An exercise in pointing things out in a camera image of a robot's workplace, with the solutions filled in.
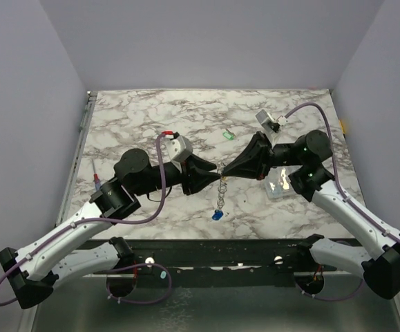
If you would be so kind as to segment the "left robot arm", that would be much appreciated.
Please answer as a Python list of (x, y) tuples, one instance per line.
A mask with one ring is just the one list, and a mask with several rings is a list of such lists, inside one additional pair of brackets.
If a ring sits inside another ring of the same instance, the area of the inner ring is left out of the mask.
[(169, 162), (152, 166), (143, 149), (126, 151), (114, 166), (114, 177), (68, 220), (27, 246), (0, 251), (2, 278), (8, 280), (14, 302), (22, 309), (32, 308), (68, 280), (131, 268), (133, 255), (118, 237), (92, 250), (80, 247), (114, 225), (130, 225), (128, 217), (141, 207), (139, 196), (157, 190), (164, 194), (175, 185), (186, 195), (195, 194), (220, 177), (213, 163), (186, 148), (173, 148), (169, 155)]

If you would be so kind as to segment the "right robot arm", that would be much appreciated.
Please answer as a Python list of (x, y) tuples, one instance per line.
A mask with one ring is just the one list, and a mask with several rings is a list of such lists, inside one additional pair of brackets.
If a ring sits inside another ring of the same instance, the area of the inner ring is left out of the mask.
[(361, 244), (353, 248), (320, 235), (296, 253), (303, 270), (328, 265), (361, 277), (383, 299), (400, 292), (400, 230), (387, 224), (353, 199), (335, 175), (323, 166), (332, 157), (330, 137), (313, 130), (294, 143), (272, 145), (257, 132), (224, 176), (261, 180), (273, 167), (297, 166), (289, 175), (295, 193), (325, 210)]

